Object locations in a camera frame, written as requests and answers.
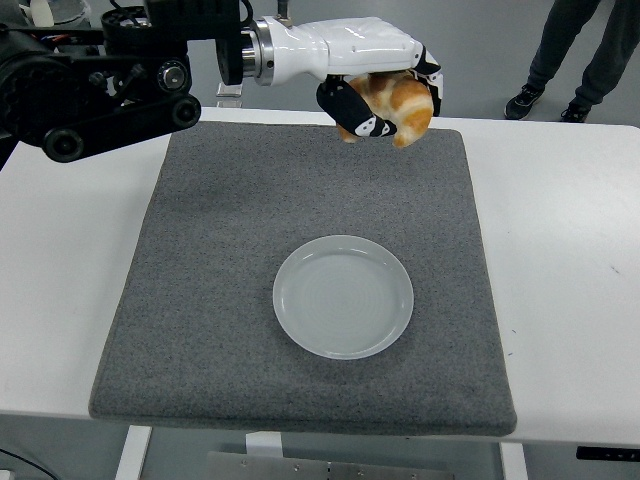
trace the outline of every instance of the plate rim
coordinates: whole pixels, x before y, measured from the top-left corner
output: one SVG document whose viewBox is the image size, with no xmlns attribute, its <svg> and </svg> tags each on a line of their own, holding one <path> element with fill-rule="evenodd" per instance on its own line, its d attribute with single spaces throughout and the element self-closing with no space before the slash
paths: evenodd
<svg viewBox="0 0 640 480">
<path fill-rule="evenodd" d="M 389 260 L 394 264 L 394 266 L 398 268 L 399 275 L 402 281 L 406 282 L 406 288 L 408 292 L 408 300 L 406 302 L 407 308 L 403 309 L 403 311 L 406 310 L 406 318 L 404 318 L 403 316 L 401 321 L 399 321 L 396 325 L 394 325 L 394 328 L 389 332 L 389 335 L 387 335 L 387 337 L 385 337 L 382 341 L 378 342 L 375 345 L 372 345 L 371 347 L 365 350 L 354 352 L 353 354 L 337 354 L 333 352 L 325 352 L 319 349 L 314 349 L 313 346 L 306 344 L 304 341 L 301 342 L 287 328 L 287 326 L 285 325 L 286 322 L 283 323 L 283 320 L 281 319 L 281 315 L 284 312 L 278 306 L 279 304 L 281 304 L 280 300 L 282 298 L 282 295 L 278 295 L 278 292 L 282 290 L 281 287 L 284 282 L 283 272 L 286 271 L 287 267 L 289 267 L 291 264 L 296 263 L 301 253 L 305 250 L 310 249 L 313 246 L 313 244 L 323 244 L 326 242 L 332 242 L 340 239 L 349 239 L 349 241 L 360 242 L 365 244 L 370 249 L 373 248 L 373 249 L 377 249 L 379 252 L 382 252 L 383 255 L 387 256 Z M 293 340 L 297 345 L 299 345 L 306 351 L 313 353 L 315 355 L 321 356 L 323 358 L 329 358 L 332 360 L 357 360 L 361 358 L 367 358 L 382 352 L 383 350 L 391 346 L 398 338 L 400 338 L 400 336 L 402 336 L 407 326 L 409 325 L 409 322 L 411 321 L 411 317 L 413 316 L 415 295 L 413 291 L 413 283 L 411 282 L 411 277 L 409 276 L 406 268 L 404 267 L 402 262 L 387 248 L 383 247 L 377 242 L 374 242 L 373 240 L 369 240 L 368 238 L 359 237 L 355 235 L 326 235 L 326 236 L 314 238 L 313 240 L 309 240 L 308 242 L 305 242 L 304 244 L 300 245 L 298 248 L 296 248 L 293 252 L 291 252 L 287 256 L 284 262 L 282 262 L 282 264 L 278 268 L 278 272 L 276 273 L 276 276 L 273 282 L 272 302 L 273 302 L 273 309 L 275 311 L 276 318 L 278 320 L 278 323 L 280 324 L 280 327 L 284 330 L 287 336 L 291 340 Z"/>
</svg>

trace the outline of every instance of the cable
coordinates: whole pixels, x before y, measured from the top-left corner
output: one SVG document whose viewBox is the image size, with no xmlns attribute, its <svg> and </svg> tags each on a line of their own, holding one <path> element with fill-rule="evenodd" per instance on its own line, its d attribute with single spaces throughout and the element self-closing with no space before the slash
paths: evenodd
<svg viewBox="0 0 640 480">
<path fill-rule="evenodd" d="M 245 18 L 240 23 L 240 26 L 244 28 L 251 25 L 251 22 L 253 21 L 253 7 L 251 6 L 251 3 L 249 2 L 249 0 L 240 0 L 240 1 L 244 5 L 244 8 L 247 9 L 247 18 Z"/>
<path fill-rule="evenodd" d="M 118 11 L 118 13 L 124 15 L 129 20 L 131 20 L 131 23 L 133 23 L 136 27 L 140 26 L 140 23 L 138 22 L 136 17 L 134 17 L 126 8 L 122 8 L 120 5 L 118 5 L 116 3 L 116 0 L 109 0 L 109 3 L 113 5 L 113 7 Z"/>
<path fill-rule="evenodd" d="M 5 455 L 9 455 L 10 457 L 17 458 L 18 460 L 21 460 L 21 461 L 23 461 L 24 463 L 29 464 L 29 465 L 31 465 L 31 466 L 32 466 L 32 467 L 34 467 L 34 468 L 37 468 L 37 469 L 38 469 L 38 470 L 40 470 L 41 472 L 46 473 L 47 475 L 49 475 L 53 480 L 59 480 L 59 479 L 58 479 L 58 477 L 56 477 L 56 476 L 55 476 L 53 473 L 51 473 L 50 471 L 48 471 L 48 470 L 46 470 L 46 469 L 42 468 L 40 465 L 38 465 L 38 464 L 36 464 L 36 463 L 33 463 L 33 462 L 31 462 L 31 461 L 27 460 L 26 458 L 21 457 L 20 455 L 16 455 L 15 453 L 8 452 L 7 450 L 3 450 L 2 448 L 0 448 L 0 452 L 4 453 Z"/>
</svg>

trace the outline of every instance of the gray floor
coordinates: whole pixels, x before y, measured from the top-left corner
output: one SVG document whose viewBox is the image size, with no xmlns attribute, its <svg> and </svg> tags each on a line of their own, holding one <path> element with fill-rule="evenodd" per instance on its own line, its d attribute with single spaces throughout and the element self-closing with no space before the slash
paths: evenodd
<svg viewBox="0 0 640 480">
<path fill-rule="evenodd" d="M 585 25 L 556 78 L 528 118 L 557 121 L 574 96 L 582 71 L 591 61 L 614 0 L 603 0 Z M 271 15 L 275 0 L 253 0 L 256 16 Z M 427 46 L 445 75 L 442 116 L 503 119 L 507 101 L 526 82 L 529 64 L 540 41 L 552 0 L 291 0 L 296 24 L 338 17 L 379 16 Z M 216 104 L 219 82 L 213 42 L 192 42 L 192 93 L 204 105 Z M 590 123 L 640 127 L 640 55 L 631 58 L 625 75 L 603 104 L 593 108 Z M 260 87 L 253 79 L 243 84 L 243 108 L 319 111 L 317 81 L 301 75 L 280 87 Z"/>
<path fill-rule="evenodd" d="M 122 5 L 139 3 L 121 2 Z M 276 10 L 276 0 L 253 0 L 252 3 L 256 16 L 273 14 Z M 487 119 L 502 119 L 505 103 L 519 92 L 526 81 L 529 63 L 551 4 L 552 0 L 291 0 L 293 18 L 297 24 L 361 16 L 379 16 L 393 23 L 424 43 L 442 64 L 445 73 L 442 115 Z M 582 70 L 599 43 L 612 4 L 613 0 L 602 1 L 595 17 L 576 39 L 563 67 L 548 85 L 543 101 L 536 106 L 529 120 L 558 120 L 573 98 Z M 100 12 L 111 8 L 108 0 L 91 1 L 91 5 L 94 23 Z M 192 42 L 190 56 L 195 77 L 192 93 L 204 105 L 215 105 L 220 77 L 213 42 Z M 632 57 L 616 90 L 605 98 L 602 105 L 594 107 L 589 117 L 591 123 L 640 127 L 640 115 L 637 114 L 640 107 L 637 87 L 640 85 L 639 56 L 636 52 Z M 319 111 L 315 103 L 316 87 L 317 82 L 309 76 L 301 76 L 286 86 L 275 88 L 259 87 L 247 79 L 242 95 L 243 108 Z M 40 462 L 55 471 L 62 480 L 114 478 L 125 435 L 125 426 L 103 422 L 0 416 L 0 448 L 13 450 Z M 227 438 L 224 432 L 160 431 L 154 434 L 150 459 L 145 466 L 146 478 L 161 478 L 158 472 L 163 471 L 164 467 L 160 468 L 163 465 L 166 465 L 165 472 L 176 473 L 172 478 L 202 478 L 193 472 L 186 474 L 184 469 L 194 468 L 198 452 L 224 444 L 221 435 Z M 242 433 L 229 434 L 226 444 L 237 447 L 241 442 L 238 435 L 242 436 Z M 328 442 L 316 436 L 285 437 L 287 441 L 291 445 L 292 456 L 324 458 L 332 455 L 335 459 L 343 451 L 338 449 L 343 445 L 340 442 Z M 408 450 L 402 447 L 396 451 L 387 449 L 380 440 L 359 439 L 355 445 L 360 451 L 359 458 L 363 460 L 353 461 L 372 461 L 371 455 L 376 452 L 385 463 L 406 460 L 428 464 L 434 461 L 427 454 L 422 457 L 416 453 L 426 448 L 425 444 L 414 447 L 416 442 L 411 443 Z M 440 451 L 445 460 L 456 458 L 464 463 L 465 454 L 470 462 L 474 458 L 477 461 L 479 448 L 477 445 L 470 448 L 466 444 L 447 444 L 431 452 Z M 177 455 L 173 463 L 172 454 Z M 640 478 L 639 464 L 577 461 L 574 458 L 575 446 L 528 445 L 525 454 L 529 478 L 532 480 Z M 487 455 L 486 461 L 489 463 L 485 467 L 488 469 L 486 472 L 490 472 L 493 468 L 491 462 L 495 458 L 491 453 Z M 18 480 L 46 478 L 31 467 L 0 455 L 2 468 L 16 470 Z"/>
</svg>

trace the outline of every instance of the croissant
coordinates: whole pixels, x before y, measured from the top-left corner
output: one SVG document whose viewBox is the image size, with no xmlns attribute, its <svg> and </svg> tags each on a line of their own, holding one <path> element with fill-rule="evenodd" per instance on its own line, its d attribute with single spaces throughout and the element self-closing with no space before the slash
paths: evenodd
<svg viewBox="0 0 640 480">
<path fill-rule="evenodd" d="M 370 73 L 349 82 L 373 113 L 393 122 L 398 131 L 393 145 L 404 148 L 418 140 L 429 128 L 433 99 L 429 89 L 408 72 Z M 338 125 L 340 137 L 354 143 L 359 137 Z"/>
</svg>

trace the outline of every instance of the pants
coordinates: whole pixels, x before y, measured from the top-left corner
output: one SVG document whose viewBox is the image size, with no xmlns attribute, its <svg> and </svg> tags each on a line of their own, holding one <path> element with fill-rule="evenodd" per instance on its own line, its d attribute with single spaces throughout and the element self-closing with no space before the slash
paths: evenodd
<svg viewBox="0 0 640 480">
<path fill-rule="evenodd" d="M 545 23 L 527 83 L 542 89 L 551 80 L 600 0 L 556 0 Z M 613 90 L 640 40 L 640 0 L 616 0 L 602 42 L 571 101 L 591 108 Z"/>
</svg>

